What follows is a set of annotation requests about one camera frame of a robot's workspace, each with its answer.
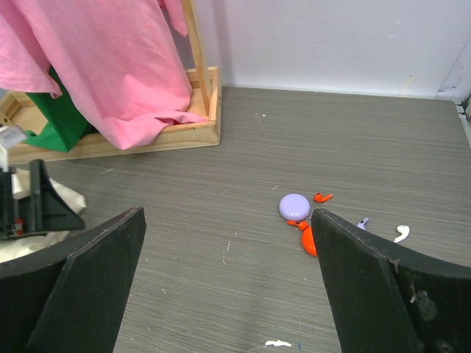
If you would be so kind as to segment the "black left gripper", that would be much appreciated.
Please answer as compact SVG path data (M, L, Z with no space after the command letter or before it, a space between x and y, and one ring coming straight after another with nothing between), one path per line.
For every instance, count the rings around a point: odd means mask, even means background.
M54 189L44 161L31 161L29 171L28 230L30 232L61 232L84 229L85 222ZM15 171L1 171L1 239L18 238L15 231L12 175L15 175Z

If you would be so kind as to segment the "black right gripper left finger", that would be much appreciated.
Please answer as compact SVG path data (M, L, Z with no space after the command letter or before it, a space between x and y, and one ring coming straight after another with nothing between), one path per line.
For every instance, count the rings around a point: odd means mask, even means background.
M112 352L146 234L136 207L1 264L2 352Z

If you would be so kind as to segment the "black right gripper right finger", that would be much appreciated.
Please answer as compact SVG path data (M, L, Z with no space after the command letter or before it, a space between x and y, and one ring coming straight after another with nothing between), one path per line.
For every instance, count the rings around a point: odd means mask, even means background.
M343 352L470 351L470 268L326 209L314 210L311 224Z

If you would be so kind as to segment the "orange earbud charging case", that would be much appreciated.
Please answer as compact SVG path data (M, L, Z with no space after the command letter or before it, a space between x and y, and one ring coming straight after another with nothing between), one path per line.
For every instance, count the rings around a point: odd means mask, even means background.
M304 227L302 230L300 242L306 253L314 257L318 256L311 226L306 225Z

